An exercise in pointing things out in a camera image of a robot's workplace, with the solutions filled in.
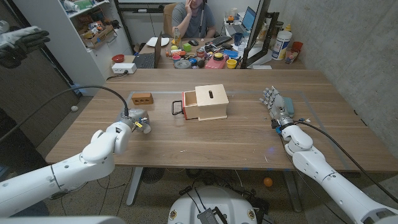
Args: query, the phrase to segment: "man's hand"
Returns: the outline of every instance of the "man's hand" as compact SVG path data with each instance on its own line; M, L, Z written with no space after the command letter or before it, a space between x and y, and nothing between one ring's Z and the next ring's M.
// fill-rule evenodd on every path
M192 0L187 0L185 2L185 10L187 11L187 14L189 14L189 15L192 15L191 3L192 3Z

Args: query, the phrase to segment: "small wooden block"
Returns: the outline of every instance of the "small wooden block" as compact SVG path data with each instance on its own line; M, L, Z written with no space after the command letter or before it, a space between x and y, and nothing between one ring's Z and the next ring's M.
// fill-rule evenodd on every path
M131 100L135 105L148 105L154 103L151 93L133 93Z

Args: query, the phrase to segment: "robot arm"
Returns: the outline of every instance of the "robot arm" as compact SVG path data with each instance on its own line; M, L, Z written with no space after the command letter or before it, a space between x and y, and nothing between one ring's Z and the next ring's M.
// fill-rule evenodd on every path
M288 141L285 150L292 156L294 166L318 182L355 223L381 223L386 221L386 217L395 218L396 222L398 210L375 202L334 170L325 160L325 156L313 146L312 138L284 111L284 103L279 102L278 107L273 106L276 97L266 95L264 101L274 118L272 127Z
M0 217L9 217L57 192L75 190L87 181L106 177L114 170L113 154L126 150L136 129L150 131L144 110L129 110L128 117L105 132L95 132L89 145L73 157L0 182Z

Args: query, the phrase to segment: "door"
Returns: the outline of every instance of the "door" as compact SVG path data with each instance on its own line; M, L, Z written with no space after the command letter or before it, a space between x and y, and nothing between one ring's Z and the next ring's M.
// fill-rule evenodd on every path
M0 19L7 21L10 26L20 26L3 3L0 3ZM0 107L17 123L67 88L69 86L65 79L39 50L30 53L17 68L0 66ZM65 93L44 106L21 126L21 130L34 146L38 146L77 102L78 97L74 92Z

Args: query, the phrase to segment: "black handle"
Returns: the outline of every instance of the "black handle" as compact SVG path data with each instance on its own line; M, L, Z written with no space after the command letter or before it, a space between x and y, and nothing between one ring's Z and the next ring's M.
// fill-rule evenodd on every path
M178 103L178 102L181 103L181 110L180 110L179 112L174 113L174 103ZM179 113L184 114L184 111L183 111L183 108L182 108L182 100L175 100L175 101L173 101L173 103L172 103L172 114L173 114L173 115L177 115L177 114L179 114Z

